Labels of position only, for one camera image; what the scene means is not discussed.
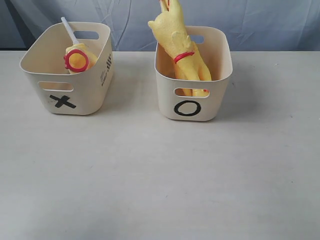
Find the cream bin marked O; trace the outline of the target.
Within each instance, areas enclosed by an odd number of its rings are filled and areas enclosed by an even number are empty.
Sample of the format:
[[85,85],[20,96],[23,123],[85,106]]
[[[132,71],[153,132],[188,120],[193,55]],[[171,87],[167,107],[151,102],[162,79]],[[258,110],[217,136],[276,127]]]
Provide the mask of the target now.
[[212,81],[191,81],[175,77],[171,57],[156,46],[154,69],[158,107],[167,118],[181,121],[209,121],[216,117],[225,95],[233,64],[224,32],[208,26],[187,26],[190,36],[202,36],[197,45]]

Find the cream bin marked X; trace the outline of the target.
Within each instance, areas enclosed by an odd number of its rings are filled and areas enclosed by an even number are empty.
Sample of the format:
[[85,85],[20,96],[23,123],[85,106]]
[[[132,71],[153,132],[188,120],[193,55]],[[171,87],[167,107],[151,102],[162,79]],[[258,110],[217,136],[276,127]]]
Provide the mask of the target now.
[[20,68],[43,106],[53,114],[89,115],[105,100],[114,74],[111,30],[103,23],[69,23],[74,32],[95,32],[97,39],[80,39],[96,57],[96,63],[83,72],[67,61],[66,48],[72,39],[62,23],[47,28],[20,61]]

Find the broken chicken body part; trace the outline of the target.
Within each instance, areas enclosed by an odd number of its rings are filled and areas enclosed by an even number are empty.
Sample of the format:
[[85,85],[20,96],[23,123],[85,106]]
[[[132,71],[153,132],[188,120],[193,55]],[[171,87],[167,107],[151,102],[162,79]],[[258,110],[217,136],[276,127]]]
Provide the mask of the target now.
[[98,58],[84,43],[77,43],[65,50],[64,67],[70,74],[77,74],[92,68]]

